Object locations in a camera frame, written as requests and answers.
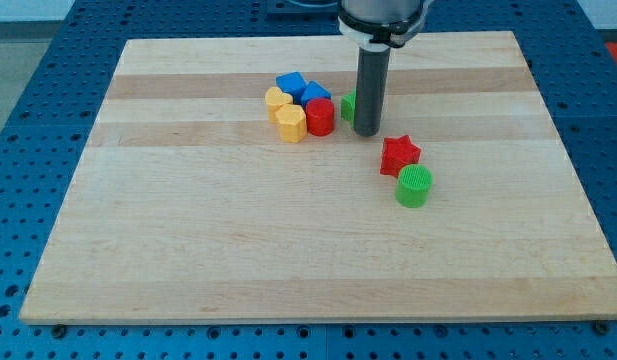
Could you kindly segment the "white and black rod mount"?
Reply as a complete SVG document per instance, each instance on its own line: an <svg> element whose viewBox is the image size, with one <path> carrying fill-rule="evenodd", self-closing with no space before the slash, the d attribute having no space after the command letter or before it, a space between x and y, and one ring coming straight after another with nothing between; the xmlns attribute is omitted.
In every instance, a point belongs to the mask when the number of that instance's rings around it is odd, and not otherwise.
<svg viewBox="0 0 617 360"><path fill-rule="evenodd" d="M361 49L370 52L402 48L421 32L423 26L422 16L389 24L364 22L345 14L339 16L340 32Z"/></svg>

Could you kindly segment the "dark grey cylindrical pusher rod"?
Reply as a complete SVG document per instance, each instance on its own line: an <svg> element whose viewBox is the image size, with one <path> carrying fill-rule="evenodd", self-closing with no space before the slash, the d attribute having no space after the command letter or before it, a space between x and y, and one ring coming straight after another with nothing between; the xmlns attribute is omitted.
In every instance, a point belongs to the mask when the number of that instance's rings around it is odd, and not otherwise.
<svg viewBox="0 0 617 360"><path fill-rule="evenodd" d="M387 82L390 49L360 48L357 66L354 131L364 137L378 133Z"/></svg>

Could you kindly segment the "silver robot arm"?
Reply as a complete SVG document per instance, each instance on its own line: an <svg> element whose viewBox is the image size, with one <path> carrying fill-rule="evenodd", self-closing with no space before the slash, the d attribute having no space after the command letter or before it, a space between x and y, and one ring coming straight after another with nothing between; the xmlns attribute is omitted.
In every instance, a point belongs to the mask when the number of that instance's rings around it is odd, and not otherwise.
<svg viewBox="0 0 617 360"><path fill-rule="evenodd" d="M378 133L391 51L404 47L424 27L426 0L340 0L339 30L358 46L354 131Z"/></svg>

